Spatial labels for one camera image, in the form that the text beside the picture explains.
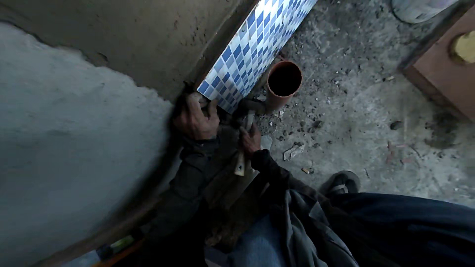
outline hand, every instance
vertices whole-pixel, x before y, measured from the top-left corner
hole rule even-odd
[[[187,137],[199,141],[216,138],[218,134],[219,118],[216,111],[218,102],[208,104],[209,117],[201,111],[200,93],[193,93],[186,97],[186,106],[181,107],[181,113],[173,120],[173,124]]]
[[[239,130],[241,131],[241,143],[244,153],[247,157],[252,158],[254,152],[261,149],[261,132],[256,124],[252,124],[250,133],[243,127],[240,127]]]

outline right hand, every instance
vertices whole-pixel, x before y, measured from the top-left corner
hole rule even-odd
[[[244,153],[248,158],[252,158],[254,152],[261,150],[261,132],[256,124],[252,124],[250,133],[244,127],[240,127],[239,130],[241,131],[241,144],[244,148]]]

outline shoe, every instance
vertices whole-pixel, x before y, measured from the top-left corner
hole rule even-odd
[[[327,186],[322,193],[330,198],[339,194],[358,193],[360,179],[353,172],[341,171],[332,175],[325,184]]]

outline leg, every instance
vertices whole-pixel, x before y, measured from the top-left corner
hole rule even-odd
[[[337,234],[364,240],[401,265],[475,265],[474,209],[408,196],[339,192],[327,195],[331,206],[345,211],[362,228],[354,232],[334,221]]]

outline blue mosaic tile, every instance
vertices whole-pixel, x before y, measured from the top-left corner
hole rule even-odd
[[[217,59],[198,92],[233,113],[317,0],[260,0]]]

